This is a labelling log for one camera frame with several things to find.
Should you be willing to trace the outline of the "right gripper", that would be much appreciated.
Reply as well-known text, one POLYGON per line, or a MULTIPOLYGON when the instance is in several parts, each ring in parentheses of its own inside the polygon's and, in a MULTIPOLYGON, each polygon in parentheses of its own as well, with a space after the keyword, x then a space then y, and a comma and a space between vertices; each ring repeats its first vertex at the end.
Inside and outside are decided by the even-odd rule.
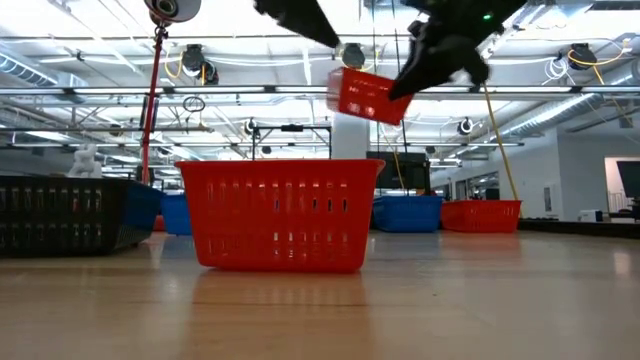
POLYGON ((414 40, 409 59, 394 80, 388 98, 397 100, 444 84, 463 70, 473 84, 489 77, 489 66, 478 46, 493 34, 503 34, 504 22, 527 0, 400 0, 428 16, 409 26, 414 40))

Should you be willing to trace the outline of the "red plastic basket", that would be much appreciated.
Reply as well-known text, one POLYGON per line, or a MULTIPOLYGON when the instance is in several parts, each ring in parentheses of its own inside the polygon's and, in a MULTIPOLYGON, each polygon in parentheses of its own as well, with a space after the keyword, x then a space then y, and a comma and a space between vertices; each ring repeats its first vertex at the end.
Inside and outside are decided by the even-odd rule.
POLYGON ((327 107, 338 113, 398 126, 413 99, 412 95, 391 101, 393 81, 348 67, 329 73, 327 107))
POLYGON ((200 265, 352 273, 365 259, 378 159, 184 161, 200 265))
POLYGON ((516 231, 521 201, 459 200, 445 202, 441 222, 446 230, 465 233, 513 233, 516 231))

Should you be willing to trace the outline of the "large black monitor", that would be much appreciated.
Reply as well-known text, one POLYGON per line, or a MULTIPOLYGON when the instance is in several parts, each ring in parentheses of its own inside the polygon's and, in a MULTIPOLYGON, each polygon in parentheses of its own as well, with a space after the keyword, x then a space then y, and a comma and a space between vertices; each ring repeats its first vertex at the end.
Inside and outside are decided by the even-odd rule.
POLYGON ((376 194, 430 195, 430 161, 425 153, 368 151, 368 159, 385 162, 376 182, 376 194))

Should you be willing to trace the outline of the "blue plastic basket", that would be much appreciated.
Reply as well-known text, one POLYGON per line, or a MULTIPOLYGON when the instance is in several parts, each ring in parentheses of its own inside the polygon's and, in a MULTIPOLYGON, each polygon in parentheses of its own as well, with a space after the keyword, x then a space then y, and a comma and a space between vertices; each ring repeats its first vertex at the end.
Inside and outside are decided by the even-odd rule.
POLYGON ((191 236, 192 227, 184 194, 165 195, 161 200, 161 215, 167 233, 177 236, 191 236))
POLYGON ((381 196, 373 201, 375 226, 391 233, 432 233, 439 229, 439 196, 381 196))

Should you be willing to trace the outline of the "white lumpy object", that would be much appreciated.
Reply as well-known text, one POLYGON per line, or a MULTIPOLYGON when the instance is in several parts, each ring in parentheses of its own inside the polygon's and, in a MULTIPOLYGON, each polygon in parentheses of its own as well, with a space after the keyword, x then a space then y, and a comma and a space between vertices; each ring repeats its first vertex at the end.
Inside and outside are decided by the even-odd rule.
POLYGON ((69 178, 101 178, 102 166, 95 160, 96 144, 82 144, 74 152, 72 168, 67 173, 69 178))

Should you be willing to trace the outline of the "black plastic basket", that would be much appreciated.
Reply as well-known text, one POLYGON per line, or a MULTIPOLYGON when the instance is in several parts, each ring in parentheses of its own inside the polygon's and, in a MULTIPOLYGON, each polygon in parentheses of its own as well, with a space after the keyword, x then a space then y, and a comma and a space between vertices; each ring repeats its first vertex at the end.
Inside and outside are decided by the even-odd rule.
POLYGON ((148 238, 164 193, 123 179, 0 176, 0 257, 107 255, 148 238))

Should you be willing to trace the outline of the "black frame rig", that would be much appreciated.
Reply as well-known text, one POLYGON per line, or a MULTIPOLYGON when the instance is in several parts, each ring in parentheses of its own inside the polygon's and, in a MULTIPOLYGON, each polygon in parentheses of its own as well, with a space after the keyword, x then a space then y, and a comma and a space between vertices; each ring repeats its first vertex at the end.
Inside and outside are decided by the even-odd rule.
POLYGON ((278 126, 256 125, 254 134, 251 138, 251 159, 256 159, 257 148, 263 146, 263 142, 269 137, 273 131, 283 133, 301 133, 311 131, 320 142, 328 148, 328 157, 333 157, 333 133, 331 125, 302 125, 302 124, 284 124, 278 126))

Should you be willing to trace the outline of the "black aluminium table frame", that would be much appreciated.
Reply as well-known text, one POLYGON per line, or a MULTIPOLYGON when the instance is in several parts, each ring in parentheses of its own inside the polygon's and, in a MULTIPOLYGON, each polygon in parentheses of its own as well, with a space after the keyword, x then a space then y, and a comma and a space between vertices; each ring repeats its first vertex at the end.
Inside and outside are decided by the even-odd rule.
POLYGON ((640 240, 640 224, 565 222, 557 220, 524 219, 518 222, 517 229, 522 231, 554 234, 571 234, 640 240))

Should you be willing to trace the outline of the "dark wall screen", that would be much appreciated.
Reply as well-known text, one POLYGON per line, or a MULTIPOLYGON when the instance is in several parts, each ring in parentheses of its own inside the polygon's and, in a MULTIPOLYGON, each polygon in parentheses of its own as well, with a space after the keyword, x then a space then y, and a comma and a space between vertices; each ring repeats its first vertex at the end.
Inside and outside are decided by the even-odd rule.
POLYGON ((618 161, 624 193, 627 198, 640 198, 640 161, 618 161))

